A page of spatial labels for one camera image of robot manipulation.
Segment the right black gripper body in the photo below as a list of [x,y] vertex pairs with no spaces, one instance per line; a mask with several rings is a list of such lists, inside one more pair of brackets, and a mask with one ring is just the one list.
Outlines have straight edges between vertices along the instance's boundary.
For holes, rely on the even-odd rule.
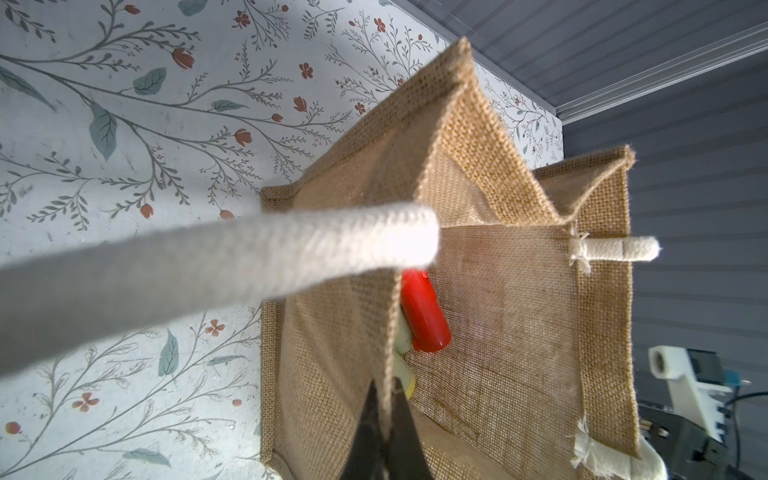
[[669,479],[743,479],[728,448],[702,427],[656,404],[638,404],[641,433],[661,456]]

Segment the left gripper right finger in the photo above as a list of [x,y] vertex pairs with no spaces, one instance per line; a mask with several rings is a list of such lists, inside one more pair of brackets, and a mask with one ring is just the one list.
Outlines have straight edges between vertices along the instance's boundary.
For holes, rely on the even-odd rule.
[[410,412],[405,390],[393,379],[391,429],[385,443],[385,466],[389,479],[432,480],[421,442]]

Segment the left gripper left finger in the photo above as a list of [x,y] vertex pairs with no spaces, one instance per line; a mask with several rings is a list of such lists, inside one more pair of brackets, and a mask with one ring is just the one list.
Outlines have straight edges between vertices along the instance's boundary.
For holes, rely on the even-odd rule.
[[383,480],[383,437],[376,384],[371,382],[340,480]]

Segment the green flashlight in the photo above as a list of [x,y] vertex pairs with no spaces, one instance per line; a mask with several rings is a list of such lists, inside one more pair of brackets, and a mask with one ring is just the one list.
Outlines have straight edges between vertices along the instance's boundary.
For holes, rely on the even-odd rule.
[[413,337],[410,325],[402,309],[398,311],[395,350],[404,356],[413,349]]
[[395,353],[393,363],[394,375],[401,382],[407,400],[410,400],[416,387],[416,379],[409,364],[398,353]]

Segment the red flashlight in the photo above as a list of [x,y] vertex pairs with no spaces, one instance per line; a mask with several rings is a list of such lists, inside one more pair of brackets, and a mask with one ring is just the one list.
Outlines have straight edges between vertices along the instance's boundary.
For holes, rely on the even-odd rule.
[[428,353],[444,349],[452,335],[428,273],[404,270],[401,280],[401,307],[411,329],[413,348]]

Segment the brown jute tote bag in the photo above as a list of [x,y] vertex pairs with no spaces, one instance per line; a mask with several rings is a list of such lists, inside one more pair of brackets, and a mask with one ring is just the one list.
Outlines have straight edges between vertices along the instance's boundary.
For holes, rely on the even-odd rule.
[[339,479],[372,381],[385,443],[401,276],[450,327],[402,356],[433,479],[663,479],[631,358],[627,146],[536,170],[460,39],[252,218],[51,255],[1,272],[1,370],[164,320],[262,303],[261,459]]

